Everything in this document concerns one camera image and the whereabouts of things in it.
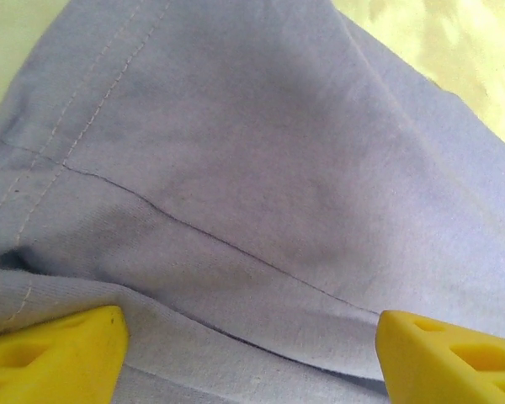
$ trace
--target light purple cloth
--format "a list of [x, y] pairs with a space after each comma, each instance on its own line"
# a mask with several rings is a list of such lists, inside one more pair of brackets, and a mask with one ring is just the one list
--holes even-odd
[[380, 311], [505, 337], [505, 145], [328, 1], [72, 0], [0, 107], [0, 332], [104, 304], [116, 403], [385, 402]]

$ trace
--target stitching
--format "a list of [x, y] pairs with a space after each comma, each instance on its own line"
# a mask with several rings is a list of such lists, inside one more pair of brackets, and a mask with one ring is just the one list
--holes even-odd
[[19, 309], [11, 317], [9, 317], [9, 319], [7, 319], [3, 324], [6, 324], [8, 322], [12, 322], [14, 320], [14, 318], [20, 314], [20, 312], [26, 306], [26, 302], [28, 301], [30, 293], [32, 293], [32, 280], [28, 281], [28, 290], [26, 291], [26, 295], [24, 295], [23, 301], [21, 301], [21, 303], [20, 303]]
[[38, 161], [38, 157], [40, 157], [43, 154], [43, 152], [46, 150], [46, 148], [50, 145], [50, 143], [54, 139], [54, 137], [56, 135], [56, 132], [58, 131], [58, 128], [60, 127], [60, 124], [61, 124], [61, 122], [62, 122], [62, 120], [64, 118], [64, 115], [66, 114], [66, 111], [69, 109], [70, 105], [73, 103], [73, 101], [77, 97], [79, 90], [81, 88], [83, 88], [88, 83], [89, 76], [93, 72], [93, 69], [97, 66], [97, 64], [99, 63], [99, 61], [101, 60], [101, 58], [110, 49], [110, 46], [112, 45], [112, 43], [114, 42], [114, 40], [118, 37], [118, 35], [120, 35], [124, 31], [124, 29], [129, 25], [129, 23], [131, 22], [131, 20], [135, 17], [136, 13], [138, 12], [139, 8], [144, 3], [144, 1], [145, 0], [140, 0], [140, 2], [137, 4], [135, 10], [130, 15], [130, 17], [127, 19], [127, 21], [125, 21], [125, 23], [120, 27], [120, 29], [118, 29], [118, 31], [116, 31], [116, 33], [114, 34], [114, 36], [112, 37], [112, 39], [110, 39], [110, 41], [107, 42], [107, 44], [104, 46], [104, 48], [98, 53], [98, 55], [96, 56], [96, 58], [93, 61], [92, 65], [88, 68], [88, 71], [86, 72], [86, 74], [82, 78], [82, 81], [77, 85], [77, 87], [73, 91], [71, 97], [67, 101], [66, 106], [61, 111], [60, 117], [58, 118], [58, 121], [56, 122], [56, 124], [52, 128], [52, 131], [50, 133], [49, 139], [47, 139], [47, 142], [37, 151], [37, 153], [35, 153], [34, 159], [32, 160], [32, 163], [30, 164], [30, 167], [28, 168], [28, 170], [23, 171], [23, 172], [21, 172], [19, 174], [19, 176], [11, 183], [11, 185], [9, 186], [9, 188], [6, 191], [6, 193], [4, 194], [4, 196], [0, 199], [0, 208], [6, 203], [6, 201], [8, 200], [8, 196], [11, 194], [11, 191], [13, 191], [13, 188], [19, 182], [19, 180], [21, 179], [21, 177], [23, 176], [23, 174], [24, 173], [29, 174], [32, 171], [32, 169], [34, 168], [35, 164]]
[[69, 149], [69, 152], [66, 154], [66, 158], [64, 158], [64, 160], [61, 162], [61, 166], [60, 166], [60, 169], [58, 170], [58, 173], [55, 174], [54, 178], [49, 182], [49, 184], [46, 186], [46, 188], [43, 190], [43, 192], [41, 193], [40, 197], [38, 198], [37, 202], [34, 204], [34, 206], [32, 207], [32, 209], [30, 209], [30, 211], [28, 212], [28, 214], [26, 215], [25, 219], [24, 219], [24, 222], [23, 224], [21, 225], [21, 227], [19, 228], [19, 231], [17, 233], [17, 236], [15, 237], [15, 246], [18, 247], [19, 244], [20, 244], [20, 237], [24, 231], [24, 228], [26, 227], [26, 224], [28, 223], [29, 221], [29, 218], [31, 217], [31, 215], [34, 213], [34, 211], [37, 209], [37, 207], [39, 206], [39, 204], [41, 203], [41, 200], [45, 197], [46, 193], [48, 192], [48, 190], [52, 187], [52, 185], [55, 183], [55, 181], [60, 177], [61, 173], [63, 173], [64, 171], [64, 168], [65, 168], [65, 164], [67, 162], [67, 160], [69, 159], [69, 156], [72, 154], [73, 150], [75, 149], [75, 147], [77, 146], [78, 142], [82, 139], [82, 137], [86, 134], [86, 132], [88, 131], [88, 129], [90, 128], [90, 126], [92, 125], [92, 123], [95, 121], [95, 118], [98, 116], [99, 114], [99, 111], [101, 111], [101, 108], [103, 108], [103, 105], [105, 103], [105, 101], [109, 98], [109, 95], [112, 93], [112, 91], [114, 90], [114, 88], [118, 85], [118, 83], [120, 82], [121, 78], [124, 76], [125, 72], [127, 71], [128, 67], [129, 67], [129, 64], [131, 63], [131, 61], [135, 58], [136, 55], [138, 55], [138, 53], [144, 48], [144, 46], [146, 45], [146, 42], [152, 37], [152, 34], [153, 34], [153, 31], [159, 26], [159, 24], [162, 22], [162, 18], [165, 16], [167, 10], [168, 10], [168, 7], [170, 7], [170, 4], [171, 4], [172, 0], [169, 0], [167, 5], [165, 6], [165, 8], [162, 10], [162, 13], [161, 15], [159, 15], [159, 18], [157, 19], [156, 23], [150, 28], [150, 30], [148, 31], [148, 33], [146, 34], [146, 36], [144, 37], [144, 40], [142, 40], [141, 44], [138, 45], [135, 50], [133, 51], [133, 53], [127, 58], [127, 60], [125, 61], [125, 65], [123, 67], [123, 69], [121, 69], [121, 72], [120, 74], [117, 76], [117, 78], [115, 78], [114, 82], [112, 83], [112, 85], [110, 86], [109, 90], [107, 90], [107, 93], [103, 96], [103, 98], [101, 99], [101, 101], [99, 102], [98, 104], [98, 107], [95, 109], [95, 112], [93, 113], [92, 115], [92, 118], [90, 118], [90, 120], [87, 122], [86, 126], [84, 127], [84, 129], [81, 131], [81, 133], [79, 134], [78, 138], [73, 142], [71, 148]]
[[[163, 375], [159, 375], [158, 373], [153, 372], [152, 370], [138, 368], [134, 364], [128, 363], [128, 359], [126, 359], [124, 361], [123, 368], [129, 368], [135, 372], [140, 373], [142, 376], [148, 376], [150, 378], [157, 378], [158, 380], [166, 381], [168, 383], [171, 383], [172, 385], [180, 385], [180, 386], [184, 385], [180, 381], [168, 379]], [[203, 401], [205, 401], [206, 396], [209, 396], [209, 397], [223, 398], [224, 402], [227, 402], [228, 404], [239, 404], [241, 402], [244, 402], [244, 401], [235, 401], [235, 400], [231, 399], [231, 397], [228, 396], [227, 394], [222, 395], [221, 393], [214, 393], [213, 391], [211, 391], [209, 389], [200, 388], [200, 386], [191, 387], [190, 385], [188, 385], [187, 388], [191, 389], [192, 391], [194, 391], [198, 395], [202, 395], [202, 397], [204, 397]], [[138, 400], [138, 399], [135, 399], [135, 401], [133, 401], [134, 404], [140, 404], [141, 402], [142, 401]]]

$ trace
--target lavender fabric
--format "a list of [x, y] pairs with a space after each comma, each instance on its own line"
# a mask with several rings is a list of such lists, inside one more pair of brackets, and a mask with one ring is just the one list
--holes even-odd
[[382, 403], [378, 315], [505, 337], [505, 145], [328, 1], [71, 0], [0, 106], [0, 332], [119, 304], [115, 403]]

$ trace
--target yellow surface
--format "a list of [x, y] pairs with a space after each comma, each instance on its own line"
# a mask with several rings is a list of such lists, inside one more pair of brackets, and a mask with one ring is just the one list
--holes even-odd
[[384, 311], [376, 351], [392, 404], [505, 404], [505, 339]]
[[0, 102], [13, 76], [68, 0], [0, 0]]
[[109, 404], [127, 342], [116, 306], [0, 336], [0, 404]]
[[505, 141], [505, 0], [333, 0]]

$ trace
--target pale yellow background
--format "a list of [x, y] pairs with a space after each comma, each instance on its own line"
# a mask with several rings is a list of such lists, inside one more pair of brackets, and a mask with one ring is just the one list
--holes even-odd
[[505, 141], [505, 0], [333, 0]]
[[26, 56], [67, 2], [0, 0], [0, 101]]
[[[67, 1], [0, 0], [0, 101]], [[505, 141], [505, 0], [333, 1]]]

